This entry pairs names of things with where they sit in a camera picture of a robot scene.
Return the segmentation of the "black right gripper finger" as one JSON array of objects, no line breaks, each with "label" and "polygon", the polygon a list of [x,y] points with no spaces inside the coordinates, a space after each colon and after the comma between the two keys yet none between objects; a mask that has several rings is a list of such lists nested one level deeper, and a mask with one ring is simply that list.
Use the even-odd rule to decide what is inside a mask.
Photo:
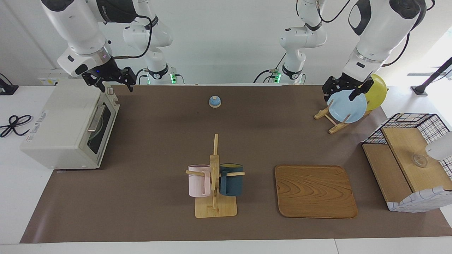
[{"label": "black right gripper finger", "polygon": [[93,78],[91,73],[83,73],[82,74],[82,78],[84,79],[84,82],[86,83],[86,85],[88,86],[94,86],[98,89],[100,89],[100,91],[102,93],[105,93],[105,86],[103,85],[103,78]]},{"label": "black right gripper finger", "polygon": [[134,85],[137,83],[137,75],[131,67],[120,70],[120,83],[126,85],[130,92],[133,91]]}]

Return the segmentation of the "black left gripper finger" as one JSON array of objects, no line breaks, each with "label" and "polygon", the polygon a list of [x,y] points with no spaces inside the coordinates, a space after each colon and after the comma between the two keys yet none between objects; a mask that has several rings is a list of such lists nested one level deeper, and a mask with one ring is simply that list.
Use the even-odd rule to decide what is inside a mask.
[{"label": "black left gripper finger", "polygon": [[361,94],[366,94],[374,84],[374,80],[372,78],[368,78],[365,80],[363,84],[357,86],[352,93],[349,95],[349,101],[354,101],[355,98]]},{"label": "black left gripper finger", "polygon": [[336,88],[336,79],[334,77],[329,77],[322,86],[323,99],[328,101],[330,96],[334,93]]}]

